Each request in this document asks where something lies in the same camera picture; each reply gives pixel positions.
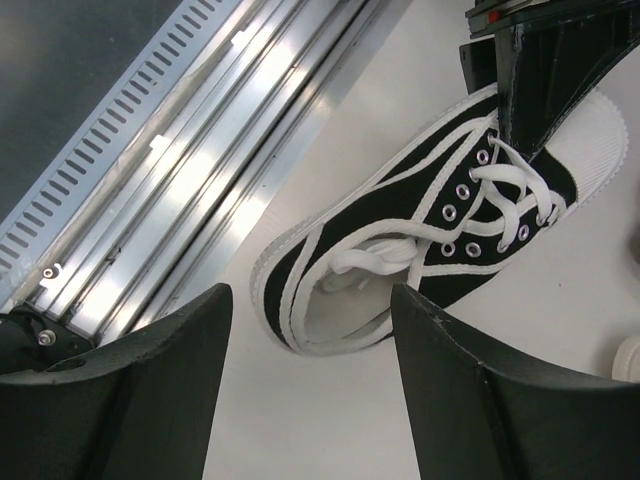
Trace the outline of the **aluminium mounting rail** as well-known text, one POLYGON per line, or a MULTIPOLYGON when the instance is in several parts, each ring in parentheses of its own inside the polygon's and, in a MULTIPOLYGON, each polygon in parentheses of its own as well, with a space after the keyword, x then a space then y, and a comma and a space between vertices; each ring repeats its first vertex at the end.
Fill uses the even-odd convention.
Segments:
POLYGON ((180 286, 356 51, 384 1, 234 1, 228 23, 1 308, 97 345, 173 310, 180 286))

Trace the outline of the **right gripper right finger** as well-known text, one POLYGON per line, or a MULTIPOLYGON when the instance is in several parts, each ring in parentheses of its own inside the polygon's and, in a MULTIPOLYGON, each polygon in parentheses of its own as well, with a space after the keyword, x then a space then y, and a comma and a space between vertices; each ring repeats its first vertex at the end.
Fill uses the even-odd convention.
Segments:
POLYGON ((424 479, 635 479, 639 388, 521 352, 406 285, 391 312, 424 479))

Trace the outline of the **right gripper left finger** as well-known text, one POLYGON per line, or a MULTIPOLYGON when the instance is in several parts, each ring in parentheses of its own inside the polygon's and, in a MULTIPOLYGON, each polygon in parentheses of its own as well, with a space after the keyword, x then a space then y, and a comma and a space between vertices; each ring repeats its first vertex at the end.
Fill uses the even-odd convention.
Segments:
POLYGON ((227 353, 227 284, 102 347, 55 355, 1 319, 5 479, 199 479, 227 353))

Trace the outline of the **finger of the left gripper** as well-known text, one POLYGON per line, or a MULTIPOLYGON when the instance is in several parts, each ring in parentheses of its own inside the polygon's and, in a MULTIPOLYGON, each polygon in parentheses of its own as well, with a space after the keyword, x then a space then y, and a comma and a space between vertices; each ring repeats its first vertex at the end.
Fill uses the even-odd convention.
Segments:
POLYGON ((637 9, 522 9, 495 24, 500 135, 532 159, 639 46, 637 9))

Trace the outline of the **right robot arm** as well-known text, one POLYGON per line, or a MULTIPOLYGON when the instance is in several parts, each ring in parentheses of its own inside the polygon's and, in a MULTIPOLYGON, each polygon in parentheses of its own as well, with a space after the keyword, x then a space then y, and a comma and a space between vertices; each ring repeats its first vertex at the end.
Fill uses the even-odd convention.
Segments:
MULTIPOLYGON (((425 479, 635 479, 639 387, 562 368, 392 291, 425 479)), ((233 313, 219 284, 105 347, 29 309, 1 318, 5 479, 199 479, 233 313)))

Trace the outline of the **black white sneaker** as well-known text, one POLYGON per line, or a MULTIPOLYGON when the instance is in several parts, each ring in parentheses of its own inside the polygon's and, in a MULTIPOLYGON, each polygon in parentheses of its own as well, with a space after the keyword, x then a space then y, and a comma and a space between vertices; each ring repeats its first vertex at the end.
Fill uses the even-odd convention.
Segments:
POLYGON ((627 150, 621 111, 594 90, 527 159, 499 134, 497 88, 484 87, 277 237, 251 274, 256 315, 300 355, 373 346, 393 333, 394 284, 453 305, 597 195, 627 150))

